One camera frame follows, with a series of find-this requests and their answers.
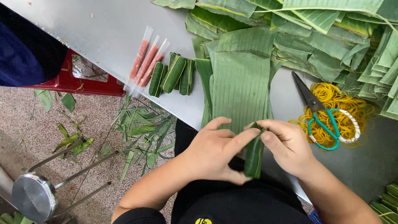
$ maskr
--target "left hand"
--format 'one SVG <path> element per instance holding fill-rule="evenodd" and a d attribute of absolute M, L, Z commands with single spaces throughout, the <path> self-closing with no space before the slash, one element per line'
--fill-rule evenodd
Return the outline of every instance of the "left hand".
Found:
<path fill-rule="evenodd" d="M 217 130 L 221 124 L 231 121 L 226 117 L 213 119 L 196 135 L 189 147 L 175 158 L 185 164 L 183 169 L 193 179 L 229 181 L 236 185 L 251 180 L 243 172 L 232 170 L 228 163 L 260 134 L 260 130 L 250 128 L 237 136 L 228 129 Z"/>

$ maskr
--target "black shirt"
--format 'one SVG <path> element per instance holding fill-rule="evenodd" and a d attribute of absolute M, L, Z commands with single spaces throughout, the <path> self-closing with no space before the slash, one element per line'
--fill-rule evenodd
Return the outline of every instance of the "black shirt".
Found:
<path fill-rule="evenodd" d="M 224 181 L 198 180 L 177 195 L 172 224 L 303 223 L 310 224 L 297 196 L 274 181 L 254 180 L 243 186 Z M 163 215 L 152 208 L 136 208 L 114 224 L 162 224 Z"/>

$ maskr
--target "green scissor handle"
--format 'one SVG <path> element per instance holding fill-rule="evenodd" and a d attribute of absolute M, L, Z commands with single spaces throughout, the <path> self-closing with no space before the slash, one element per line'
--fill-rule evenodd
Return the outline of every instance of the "green scissor handle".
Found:
<path fill-rule="evenodd" d="M 332 125 L 333 125 L 334 132 L 335 132 L 335 133 L 333 133 L 332 131 L 330 131 L 330 130 L 318 119 L 318 117 L 316 116 L 316 112 L 314 112 L 314 118 L 312 118 L 312 119 L 308 122 L 308 133 L 310 134 L 310 139 L 311 139 L 318 147 L 320 147 L 321 149 L 327 150 L 327 151 L 335 150 L 335 149 L 340 145 L 340 141 L 339 141 L 340 131 L 339 131 L 338 127 L 337 127 L 336 120 L 334 119 L 334 116 L 333 116 L 333 114 L 332 114 L 332 112 L 331 112 L 331 111 L 333 111 L 333 110 L 339 110 L 339 109 L 331 109 L 331 110 L 329 110 L 329 109 L 325 108 L 325 111 L 326 111 L 326 113 L 329 115 L 330 121 L 332 122 Z M 326 147 L 322 146 L 321 144 L 319 144 L 319 143 L 317 142 L 317 140 L 315 140 L 314 136 L 313 136 L 312 133 L 311 133 L 311 123 L 312 123 L 314 120 L 315 120 L 316 123 L 318 123 L 319 125 L 321 125 L 321 127 L 322 127 L 323 129 L 325 129 L 325 131 L 326 131 L 329 135 L 331 135 L 331 136 L 334 138 L 334 140 L 336 141 L 336 144 L 335 144 L 332 148 L 326 148 Z"/>

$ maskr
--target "hand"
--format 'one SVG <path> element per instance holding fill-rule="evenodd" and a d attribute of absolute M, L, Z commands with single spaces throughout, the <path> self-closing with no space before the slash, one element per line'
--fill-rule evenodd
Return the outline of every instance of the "hand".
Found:
<path fill-rule="evenodd" d="M 320 164 L 298 125 L 278 120 L 262 120 L 257 121 L 257 124 L 267 129 L 261 135 L 261 140 L 286 172 L 302 178 Z"/>
<path fill-rule="evenodd" d="M 240 150 L 253 140 L 260 130 L 250 128 L 239 135 L 228 129 L 217 130 L 221 124 L 229 124 L 225 117 L 210 121 L 193 139 L 189 147 L 176 159 L 185 162 L 194 179 L 229 181 L 242 185 L 251 180 L 243 172 L 232 170 L 228 163 Z"/>

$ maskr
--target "scissor blade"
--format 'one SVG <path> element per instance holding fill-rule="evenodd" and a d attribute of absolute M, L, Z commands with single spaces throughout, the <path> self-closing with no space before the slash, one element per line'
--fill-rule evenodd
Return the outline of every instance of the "scissor blade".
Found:
<path fill-rule="evenodd" d="M 305 101 L 307 102 L 308 106 L 310 107 L 312 112 L 316 112 L 317 110 L 324 110 L 325 106 L 319 101 L 319 99 L 311 92 L 310 89 L 305 85 L 305 83 L 300 79 L 300 77 L 295 73 L 292 72 L 293 77 L 296 81 L 302 96 L 304 97 Z"/>

